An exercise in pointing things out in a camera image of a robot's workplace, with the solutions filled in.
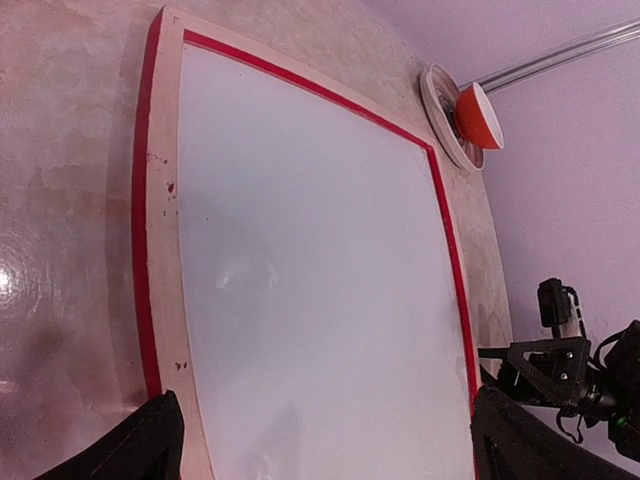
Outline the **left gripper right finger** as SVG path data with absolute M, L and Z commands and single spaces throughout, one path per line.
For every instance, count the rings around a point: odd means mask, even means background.
M 499 389 L 482 387 L 471 423 L 478 479 L 633 479 L 571 443 Z

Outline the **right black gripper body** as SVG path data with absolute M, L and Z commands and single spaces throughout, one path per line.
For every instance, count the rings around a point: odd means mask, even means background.
M 580 405 L 588 429 L 607 424 L 620 455 L 639 454 L 639 321 L 604 340 L 591 359 L 593 383 Z

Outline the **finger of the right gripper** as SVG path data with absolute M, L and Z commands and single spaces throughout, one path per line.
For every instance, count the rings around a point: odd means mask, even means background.
M 499 360 L 498 374 L 482 373 L 488 385 L 531 406 L 575 408 L 587 389 L 591 342 L 582 336 L 513 342 L 480 348 L 484 360 Z

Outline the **red wooden picture frame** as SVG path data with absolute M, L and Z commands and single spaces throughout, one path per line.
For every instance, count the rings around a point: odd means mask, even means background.
M 194 363 L 188 339 L 179 242 L 178 115 L 186 44 L 238 60 L 311 92 L 420 147 L 428 160 L 449 252 L 464 351 L 466 400 L 477 397 L 478 365 L 464 263 L 459 253 L 435 140 L 366 96 L 319 71 L 219 24 L 160 9 L 146 39 L 135 120 L 132 175 L 132 264 L 139 345 L 150 396 L 176 392 L 185 419 L 184 479 L 212 479 Z

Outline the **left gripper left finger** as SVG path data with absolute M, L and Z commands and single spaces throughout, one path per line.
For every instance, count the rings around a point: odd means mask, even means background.
M 168 390 L 139 407 L 106 435 L 41 474 L 51 479 L 178 479 L 184 418 Z

